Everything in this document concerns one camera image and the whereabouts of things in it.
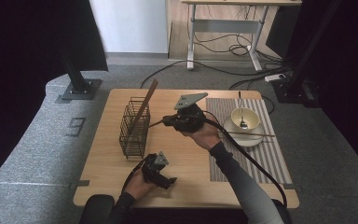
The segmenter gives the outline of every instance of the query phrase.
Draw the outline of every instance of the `gray sleeve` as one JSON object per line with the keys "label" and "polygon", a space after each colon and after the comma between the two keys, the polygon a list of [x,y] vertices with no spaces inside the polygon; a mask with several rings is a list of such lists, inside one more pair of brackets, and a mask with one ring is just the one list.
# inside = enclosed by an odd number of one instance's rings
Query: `gray sleeve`
{"label": "gray sleeve", "polygon": [[249,218],[248,223],[283,223],[267,193],[232,158],[222,142],[214,146],[210,153],[233,188],[243,212]]}

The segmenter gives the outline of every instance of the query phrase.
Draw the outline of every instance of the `black wire rack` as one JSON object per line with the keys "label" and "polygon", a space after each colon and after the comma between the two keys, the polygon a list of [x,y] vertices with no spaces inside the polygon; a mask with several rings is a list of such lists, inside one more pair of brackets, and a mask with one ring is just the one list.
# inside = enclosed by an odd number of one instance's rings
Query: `black wire rack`
{"label": "black wire rack", "polygon": [[150,123],[149,105],[145,107],[140,119],[134,123],[135,117],[138,114],[144,99],[144,97],[131,97],[129,104],[126,106],[124,111],[118,141],[126,158],[143,158],[145,155],[146,139]]}

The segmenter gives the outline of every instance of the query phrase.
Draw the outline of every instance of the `black sleeve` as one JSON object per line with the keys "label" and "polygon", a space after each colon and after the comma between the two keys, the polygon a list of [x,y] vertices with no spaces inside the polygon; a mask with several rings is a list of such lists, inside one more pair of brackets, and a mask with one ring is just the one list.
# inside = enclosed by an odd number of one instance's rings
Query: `black sleeve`
{"label": "black sleeve", "polygon": [[135,202],[135,199],[127,192],[122,192],[117,200],[115,207],[113,208],[109,222],[111,224],[122,224],[128,218],[131,205]]}
{"label": "black sleeve", "polygon": [[232,153],[226,151],[222,142],[216,144],[210,154],[233,188],[243,212],[249,218],[249,224],[283,223],[267,193],[232,158]]}

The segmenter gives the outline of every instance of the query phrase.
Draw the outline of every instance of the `wooden table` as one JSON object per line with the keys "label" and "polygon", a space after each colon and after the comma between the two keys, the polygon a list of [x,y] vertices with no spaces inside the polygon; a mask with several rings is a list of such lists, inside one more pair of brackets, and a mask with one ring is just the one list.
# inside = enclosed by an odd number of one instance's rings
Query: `wooden table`
{"label": "wooden table", "polygon": [[[184,4],[191,5],[191,26],[190,43],[187,52],[187,69],[194,68],[194,34],[195,32],[214,32],[214,33],[235,33],[235,34],[255,34],[251,46],[248,46],[249,56],[252,59],[256,71],[261,71],[262,67],[255,52],[258,39],[263,29],[264,21],[269,11],[269,6],[300,6],[301,0],[182,0]],[[236,6],[264,6],[263,14],[259,20],[238,21],[238,20],[200,20],[196,19],[196,5],[236,5]]]}
{"label": "wooden table", "polygon": [[[237,91],[155,90],[149,102],[150,123],[161,120],[163,116],[175,114],[173,107],[181,95],[201,92],[208,92],[207,97],[212,98],[238,97]],[[141,160],[126,159],[119,145],[123,112],[131,97],[145,97],[146,93],[147,90],[139,89],[115,89],[110,92],[76,189],[76,205],[84,205],[94,194],[109,194],[118,199],[125,179]],[[258,91],[243,91],[242,96],[261,99]],[[198,101],[197,105],[205,109],[205,98]],[[160,151],[163,151],[170,163],[161,173],[168,178],[178,179],[169,189],[155,189],[134,206],[240,207],[228,182],[210,181],[209,154],[198,147],[191,138],[183,137],[173,127],[165,127],[163,124],[152,127],[147,136],[145,155]],[[271,198],[282,199],[275,186],[260,186]],[[298,207],[296,191],[286,189],[285,193],[288,207]]]}

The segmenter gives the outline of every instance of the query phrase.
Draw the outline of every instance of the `gray striped mat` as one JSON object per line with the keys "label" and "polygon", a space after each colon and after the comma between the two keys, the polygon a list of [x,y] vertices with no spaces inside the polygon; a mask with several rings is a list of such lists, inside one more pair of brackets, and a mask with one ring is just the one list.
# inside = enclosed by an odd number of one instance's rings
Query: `gray striped mat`
{"label": "gray striped mat", "polygon": [[[225,119],[231,115],[231,111],[238,108],[239,99],[206,98],[206,108],[213,113],[223,126]],[[243,107],[253,109],[260,117],[265,133],[275,134],[272,129],[269,113],[263,100],[245,99]],[[227,151],[232,152],[241,167],[255,179],[257,183],[272,183],[264,176],[250,161],[248,161],[225,137],[222,139]],[[279,147],[276,137],[264,137],[263,141],[254,147],[243,147],[243,149],[253,157],[278,183],[292,184],[292,179],[287,170],[286,163]],[[215,164],[215,159],[210,157],[211,181],[227,182],[226,177],[220,172]]]}

